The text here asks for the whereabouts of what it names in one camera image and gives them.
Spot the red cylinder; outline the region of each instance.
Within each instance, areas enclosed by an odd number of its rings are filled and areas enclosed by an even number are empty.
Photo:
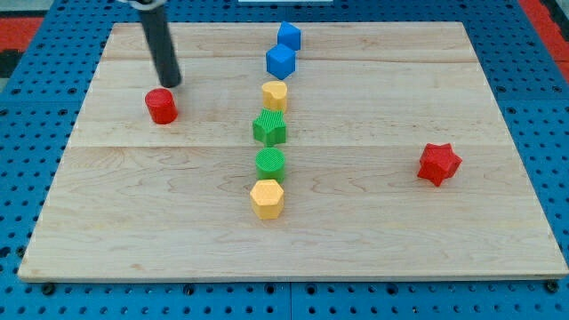
[[[169,124],[178,116],[174,97],[168,89],[154,89],[144,98],[152,120],[157,124]]]

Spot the red star-shaped block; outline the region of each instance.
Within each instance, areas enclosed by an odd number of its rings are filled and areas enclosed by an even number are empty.
[[[442,146],[428,143],[421,159],[421,169],[417,176],[429,179],[437,187],[444,179],[451,178],[461,165],[462,159],[453,152],[450,143]]]

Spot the green cylinder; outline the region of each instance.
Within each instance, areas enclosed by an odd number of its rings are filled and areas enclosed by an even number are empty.
[[[264,148],[255,158],[257,179],[276,180],[282,183],[285,179],[285,154],[277,148]]]

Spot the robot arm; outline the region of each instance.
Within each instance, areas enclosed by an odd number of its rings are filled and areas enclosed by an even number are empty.
[[[181,83],[180,67],[168,28],[164,4],[167,0],[119,0],[129,3],[140,15],[160,84],[172,88]]]

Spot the red mat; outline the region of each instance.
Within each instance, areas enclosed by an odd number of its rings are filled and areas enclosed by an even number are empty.
[[[569,43],[561,36],[561,29],[549,16],[549,10],[540,0],[519,0],[525,14],[548,48],[549,54],[569,82]]]
[[[0,52],[6,49],[26,51],[44,18],[1,18]]]

